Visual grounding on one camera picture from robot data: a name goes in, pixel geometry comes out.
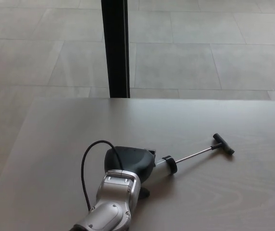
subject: tiled floor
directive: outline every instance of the tiled floor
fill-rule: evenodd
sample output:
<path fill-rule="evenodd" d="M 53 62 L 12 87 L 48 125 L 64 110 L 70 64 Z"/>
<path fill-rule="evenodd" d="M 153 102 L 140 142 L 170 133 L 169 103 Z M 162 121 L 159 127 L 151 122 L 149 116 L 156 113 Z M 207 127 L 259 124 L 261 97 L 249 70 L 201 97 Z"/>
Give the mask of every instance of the tiled floor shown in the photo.
<path fill-rule="evenodd" d="M 275 100 L 275 0 L 128 0 L 133 98 Z M 100 0 L 0 0 L 0 173 L 35 97 L 108 97 Z"/>

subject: vertical black pole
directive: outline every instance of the vertical black pole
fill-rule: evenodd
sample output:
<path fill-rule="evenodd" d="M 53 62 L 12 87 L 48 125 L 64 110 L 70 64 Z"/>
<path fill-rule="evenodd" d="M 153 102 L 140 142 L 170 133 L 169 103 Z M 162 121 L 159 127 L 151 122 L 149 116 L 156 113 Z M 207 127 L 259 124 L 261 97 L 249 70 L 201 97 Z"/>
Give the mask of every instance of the vertical black pole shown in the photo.
<path fill-rule="evenodd" d="M 127 0 L 101 0 L 111 98 L 130 98 Z"/>

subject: gray table surface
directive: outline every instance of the gray table surface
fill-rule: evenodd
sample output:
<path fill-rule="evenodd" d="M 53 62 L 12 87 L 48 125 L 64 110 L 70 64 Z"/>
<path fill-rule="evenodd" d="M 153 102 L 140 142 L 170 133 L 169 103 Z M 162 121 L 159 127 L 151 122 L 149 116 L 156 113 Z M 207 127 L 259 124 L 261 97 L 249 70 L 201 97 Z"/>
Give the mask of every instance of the gray table surface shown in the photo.
<path fill-rule="evenodd" d="M 236 150 L 206 153 L 149 186 L 131 231 L 275 230 L 275 102 L 36 100 L 0 178 L 0 231 L 66 231 L 87 214 L 80 182 L 85 149 L 105 139 L 175 159 L 220 133 Z M 106 144 L 86 161 L 91 203 Z"/>

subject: metal rod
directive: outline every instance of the metal rod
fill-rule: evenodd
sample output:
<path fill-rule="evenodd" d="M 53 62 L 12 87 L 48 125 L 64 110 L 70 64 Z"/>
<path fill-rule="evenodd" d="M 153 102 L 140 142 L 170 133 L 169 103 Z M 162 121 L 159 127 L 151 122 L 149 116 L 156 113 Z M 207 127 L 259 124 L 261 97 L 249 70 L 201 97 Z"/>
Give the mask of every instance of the metal rod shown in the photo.
<path fill-rule="evenodd" d="M 185 158 L 183 158 L 183 159 L 177 160 L 177 161 L 176 161 L 176 164 L 178 164 L 178 163 L 180 163 L 180 162 L 183 162 L 184 160 L 188 160 L 188 159 L 190 159 L 190 158 L 192 158 L 192 157 L 195 157 L 196 155 L 205 153 L 205 152 L 207 152 L 207 151 L 209 151 L 209 150 L 211 150 L 211 147 L 210 147 L 210 148 L 207 148 L 207 149 L 205 149 L 205 150 L 203 150 L 203 151 L 201 151 L 201 152 L 199 152 L 199 153 L 195 153 L 195 154 L 190 155 L 190 156 L 187 156 L 187 157 L 185 157 Z"/>

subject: black cable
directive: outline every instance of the black cable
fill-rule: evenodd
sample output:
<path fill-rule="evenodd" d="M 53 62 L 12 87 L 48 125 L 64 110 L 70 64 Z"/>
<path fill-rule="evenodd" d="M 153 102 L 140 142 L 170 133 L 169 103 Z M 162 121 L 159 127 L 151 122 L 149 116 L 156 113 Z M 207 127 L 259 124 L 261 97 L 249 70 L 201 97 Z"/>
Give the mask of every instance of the black cable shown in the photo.
<path fill-rule="evenodd" d="M 82 159 L 82 164 L 81 164 L 81 181 L 82 181 L 82 187 L 83 187 L 83 192 L 84 192 L 84 196 L 85 196 L 85 200 L 86 200 L 86 203 L 87 203 L 87 208 L 88 210 L 90 211 L 90 203 L 89 203 L 89 199 L 88 199 L 88 194 L 86 192 L 86 188 L 85 188 L 85 182 L 84 182 L 84 163 L 85 163 L 85 158 L 86 158 L 86 155 L 88 154 L 89 150 L 95 146 L 96 144 L 98 143 L 106 143 L 108 145 L 110 145 L 110 147 L 113 149 L 113 151 L 115 152 L 116 154 L 116 157 L 117 157 L 117 160 L 118 160 L 118 163 L 119 163 L 119 166 L 120 166 L 120 169 L 123 170 L 123 164 L 120 160 L 120 157 L 119 157 L 119 154 L 117 152 L 117 150 L 115 149 L 115 147 L 113 146 L 113 144 L 111 144 L 110 142 L 108 141 L 96 141 L 94 143 L 92 143 L 85 151 L 84 155 L 83 155 L 83 159 Z"/>

